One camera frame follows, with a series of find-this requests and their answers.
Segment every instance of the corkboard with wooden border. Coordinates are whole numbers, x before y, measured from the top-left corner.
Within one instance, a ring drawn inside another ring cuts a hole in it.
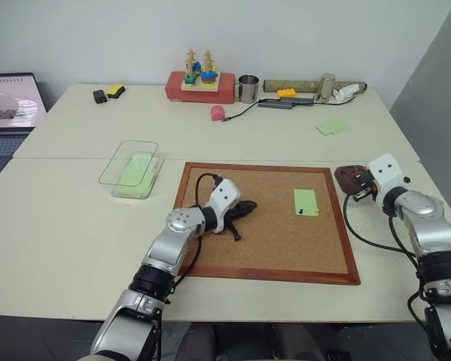
[[[206,233],[190,275],[215,278],[358,285],[359,273],[329,168],[187,162],[174,207],[195,204],[195,182],[211,172],[233,181],[257,208],[235,222],[240,241],[227,229]],[[314,190],[318,217],[296,216],[293,190]],[[205,205],[213,180],[202,179],[198,200]],[[182,270],[197,248],[193,241]]]

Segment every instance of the black eraser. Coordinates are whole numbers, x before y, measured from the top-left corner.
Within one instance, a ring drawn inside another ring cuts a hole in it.
[[[105,92],[101,89],[93,92],[93,98],[97,104],[107,102],[107,96],[105,96]]]

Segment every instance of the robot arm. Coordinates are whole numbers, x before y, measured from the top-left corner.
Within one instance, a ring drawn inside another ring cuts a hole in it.
[[[221,232],[224,218],[230,225],[231,211],[241,192],[228,179],[214,176],[216,188],[206,207],[178,208],[168,216],[162,233],[153,241],[140,268],[115,304],[95,337],[90,355],[83,361],[151,360],[160,337],[158,323],[168,296],[174,291],[179,273],[192,239],[212,229]]]
[[[419,296],[425,309],[426,330],[435,356],[451,356],[451,225],[444,219],[443,202],[406,189],[398,163],[390,154],[371,162],[340,167],[341,189],[358,201],[372,194],[383,212],[398,217],[409,231],[418,267]]]

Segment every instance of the pink object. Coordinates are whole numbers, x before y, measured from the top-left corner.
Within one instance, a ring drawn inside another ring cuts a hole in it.
[[[222,105],[214,105],[210,109],[210,117],[214,122],[217,120],[224,120],[226,113],[224,113],[224,108],[222,107]]]

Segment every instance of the floor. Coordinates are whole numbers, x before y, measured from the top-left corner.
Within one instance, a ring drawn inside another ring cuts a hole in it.
[[[80,359],[87,355],[100,325],[89,321],[0,316],[0,361]],[[218,323],[222,343],[228,345],[223,347],[221,354],[230,355],[232,344],[237,343],[238,339],[241,340],[243,349],[249,341],[252,345],[257,341],[254,335],[258,335],[263,326],[260,323]],[[188,323],[164,322],[164,361],[174,361],[180,340],[188,327]],[[322,350],[347,350],[353,361],[435,360],[429,351],[424,332],[413,323],[309,323],[307,328]]]

